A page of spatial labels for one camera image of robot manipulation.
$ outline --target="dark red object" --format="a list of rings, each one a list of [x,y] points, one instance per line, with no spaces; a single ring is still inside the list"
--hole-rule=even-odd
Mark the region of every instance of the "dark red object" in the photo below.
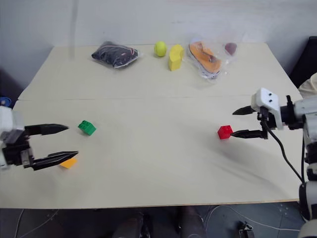
[[[220,140],[228,139],[230,137],[230,134],[233,133],[231,126],[229,125],[223,125],[218,130],[218,135]]]
[[[227,43],[224,48],[228,52],[228,54],[233,56],[236,53],[237,44],[236,43]]]

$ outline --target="orange block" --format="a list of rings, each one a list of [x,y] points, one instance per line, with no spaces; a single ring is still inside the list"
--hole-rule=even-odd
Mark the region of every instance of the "orange block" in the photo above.
[[[63,163],[59,164],[67,169],[69,169],[70,167],[72,167],[75,163],[77,162],[77,160],[75,158],[71,158],[69,160],[64,161]]]

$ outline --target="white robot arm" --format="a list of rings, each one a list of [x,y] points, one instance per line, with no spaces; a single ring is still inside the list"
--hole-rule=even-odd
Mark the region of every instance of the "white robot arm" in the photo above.
[[[66,129],[68,127],[60,124],[24,126],[19,113],[0,106],[0,169],[8,169],[10,165],[23,165],[24,168],[40,170],[72,158],[78,151],[57,152],[36,160],[29,144],[31,135],[55,134]]]
[[[251,105],[236,110],[234,115],[246,115],[258,112],[258,120],[262,130],[240,130],[232,133],[240,138],[267,139],[267,132],[272,136],[272,129],[283,129],[286,125],[290,130],[303,129],[304,145],[306,148],[305,162],[307,167],[307,182],[304,176],[296,173],[302,184],[299,188],[299,200],[301,213],[309,220],[301,229],[299,238],[317,238],[317,96],[302,99],[293,103],[290,96],[287,97],[287,105],[280,106],[278,96],[265,88],[259,89],[252,96]]]

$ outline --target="wire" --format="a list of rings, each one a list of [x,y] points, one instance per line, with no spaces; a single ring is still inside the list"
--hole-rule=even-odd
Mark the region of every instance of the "wire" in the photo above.
[[[286,161],[286,163],[289,165],[289,167],[291,167],[291,169],[294,171],[294,173],[296,174],[296,176],[300,179],[300,181],[302,183],[304,183],[304,181],[302,181],[302,177],[299,175],[299,173],[296,171],[296,169],[292,166],[292,164],[288,161],[286,154],[285,154],[285,150],[284,150],[284,146],[282,144],[282,142],[277,138],[277,136],[272,132],[272,130],[268,127],[267,123],[265,120],[263,120],[263,125],[266,128],[266,130],[270,133],[270,135],[276,140],[276,142],[278,143],[278,145],[281,147],[281,151],[282,151],[282,155],[284,160]]]
[[[208,216],[208,212],[210,211],[210,207],[211,207],[211,205],[209,205],[208,211],[207,211],[207,213],[206,213],[206,215],[205,215],[205,217],[204,217],[204,219],[203,219],[204,222],[205,222],[205,220],[206,220],[206,218],[207,218],[207,216]]]
[[[20,213],[20,216],[19,216],[19,219],[18,219],[18,222],[16,223],[16,229],[15,229],[14,238],[16,238],[17,235],[18,235],[19,227],[20,227],[20,223],[21,223],[21,217],[22,217],[23,213],[24,213],[24,209],[22,209],[22,211]]]
[[[25,237],[25,236],[27,236],[28,234],[30,234],[31,232],[33,232],[33,231],[37,230],[38,228],[44,226],[47,222],[49,222],[49,221],[57,214],[58,211],[59,211],[59,209],[58,209],[56,212],[54,212],[54,214],[51,215],[51,217],[48,218],[45,222],[43,222],[43,223],[40,224],[39,226],[35,227],[34,229],[30,230],[29,232],[25,233],[24,235],[20,236],[20,238]]]
[[[243,218],[245,218],[245,219],[248,219],[249,221],[254,222],[254,223],[258,224],[258,225],[264,226],[264,227],[268,227],[268,228],[275,229],[275,230],[279,230],[279,231],[300,232],[300,230],[297,230],[297,229],[278,228],[278,227],[273,227],[273,226],[269,226],[269,225],[266,225],[266,224],[257,222],[257,221],[255,221],[255,220],[252,220],[251,218],[246,217],[245,215],[242,215],[241,213],[237,212],[235,209],[233,209],[232,207],[227,206],[227,205],[219,205],[219,206],[217,206],[217,207],[215,207],[215,208],[212,209],[212,211],[209,213],[209,216],[208,216],[208,219],[207,219],[206,232],[207,232],[207,229],[208,229],[209,219],[210,219],[212,213],[213,213],[216,209],[218,209],[219,207],[228,207],[228,208],[230,208],[232,211],[234,211],[236,214],[240,215],[241,217],[243,217]]]
[[[304,159],[305,159],[305,143],[304,143],[304,135],[303,135],[303,143],[302,143],[302,163],[301,163],[301,173],[302,173],[302,182],[303,182],[303,183],[305,183]]]

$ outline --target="tennis ball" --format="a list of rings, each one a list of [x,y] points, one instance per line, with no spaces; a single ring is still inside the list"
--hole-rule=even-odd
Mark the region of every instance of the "tennis ball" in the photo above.
[[[157,56],[165,56],[167,51],[167,47],[164,41],[158,41],[156,42],[155,46],[154,46],[154,52]]]

